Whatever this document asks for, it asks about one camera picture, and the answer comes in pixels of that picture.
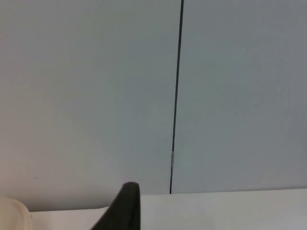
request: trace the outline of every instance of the beige container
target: beige container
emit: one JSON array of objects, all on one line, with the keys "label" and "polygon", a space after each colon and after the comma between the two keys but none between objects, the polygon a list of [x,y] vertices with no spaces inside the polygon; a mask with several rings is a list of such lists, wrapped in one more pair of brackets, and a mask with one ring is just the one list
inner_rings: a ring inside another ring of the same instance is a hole
[{"label": "beige container", "polygon": [[24,204],[0,196],[0,230],[32,230],[31,215]]}]

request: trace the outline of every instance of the white wall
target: white wall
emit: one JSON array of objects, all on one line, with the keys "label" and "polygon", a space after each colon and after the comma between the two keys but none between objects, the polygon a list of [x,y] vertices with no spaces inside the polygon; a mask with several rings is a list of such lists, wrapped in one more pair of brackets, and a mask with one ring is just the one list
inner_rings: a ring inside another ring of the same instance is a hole
[{"label": "white wall", "polygon": [[185,2],[174,193],[307,186],[306,12]]},{"label": "white wall", "polygon": [[101,207],[125,181],[166,194],[180,2],[0,3],[0,192]]}]

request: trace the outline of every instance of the desk surface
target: desk surface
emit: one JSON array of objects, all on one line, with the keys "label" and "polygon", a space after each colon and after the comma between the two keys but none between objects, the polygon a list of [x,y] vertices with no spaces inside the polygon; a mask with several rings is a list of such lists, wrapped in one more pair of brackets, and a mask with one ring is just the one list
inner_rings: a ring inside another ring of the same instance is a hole
[{"label": "desk surface", "polygon": [[[89,230],[107,208],[32,212],[33,230]],[[305,230],[307,189],[141,197],[142,230]]]}]

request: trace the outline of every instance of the black object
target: black object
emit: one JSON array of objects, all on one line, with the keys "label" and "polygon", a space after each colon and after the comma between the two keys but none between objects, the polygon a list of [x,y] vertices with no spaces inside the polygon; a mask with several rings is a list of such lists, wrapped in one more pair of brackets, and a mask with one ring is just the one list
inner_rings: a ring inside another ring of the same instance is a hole
[{"label": "black object", "polygon": [[140,230],[140,187],[135,182],[123,184],[110,207],[91,230]]}]

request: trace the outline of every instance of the light gray wall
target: light gray wall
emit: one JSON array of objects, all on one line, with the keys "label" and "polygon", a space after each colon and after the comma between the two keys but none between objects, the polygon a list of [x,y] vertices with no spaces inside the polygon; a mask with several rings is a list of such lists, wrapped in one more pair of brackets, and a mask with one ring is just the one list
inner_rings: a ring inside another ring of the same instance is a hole
[{"label": "light gray wall", "polygon": [[307,186],[307,4],[188,0],[173,191]]},{"label": "light gray wall", "polygon": [[166,194],[180,2],[0,3],[0,192],[31,210]]}]

